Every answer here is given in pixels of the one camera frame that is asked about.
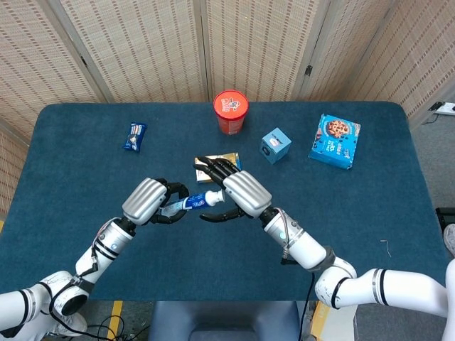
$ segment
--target yellow tape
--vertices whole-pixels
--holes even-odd
[[[114,301],[114,305],[112,306],[112,316],[117,315],[120,316],[122,314],[122,306],[123,301]],[[112,332],[115,334],[113,335],[110,330],[107,331],[107,338],[114,339],[117,336],[117,331],[119,329],[119,318],[111,318],[109,322],[109,328],[112,329]]]
[[[311,334],[317,338],[322,336],[322,330],[326,324],[327,316],[330,311],[330,308],[318,302],[316,310],[314,311],[313,321],[311,322]]]

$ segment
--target cup lid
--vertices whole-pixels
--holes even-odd
[[[219,117],[233,121],[246,115],[248,99],[240,91],[225,90],[215,97],[213,108]]]

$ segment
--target blue tablecloth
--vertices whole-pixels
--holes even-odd
[[[307,157],[322,113],[362,125],[352,169]],[[132,121],[149,125],[140,153],[122,149]],[[277,126],[292,145],[272,166],[259,143]],[[54,104],[36,122],[0,234],[0,292],[31,286],[58,270],[73,272],[101,224],[122,214],[122,203],[145,177],[180,181],[192,193],[216,190],[213,183],[197,184],[193,159],[233,151],[273,194],[275,206],[359,274],[401,269],[444,283],[448,259],[405,113],[396,104],[251,103],[235,136],[219,131],[210,103]],[[198,213],[173,225],[138,227],[92,298],[305,299],[310,274],[280,265],[282,251],[259,221],[210,224]]]

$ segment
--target electrical outlet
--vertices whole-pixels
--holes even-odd
[[[444,103],[435,112],[435,114],[455,116],[455,103]]]

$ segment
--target yellow box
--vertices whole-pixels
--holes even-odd
[[[220,155],[210,155],[207,156],[208,158],[225,158],[226,160],[229,160],[230,162],[234,163],[237,168],[242,169],[240,166],[240,159],[239,159],[239,153],[227,153],[227,154],[220,154]],[[204,164],[203,162],[200,162],[198,158],[194,158],[194,163],[196,165]],[[205,174],[201,170],[196,169],[196,181],[198,183],[209,183],[212,182],[212,179],[210,179],[210,176]]]

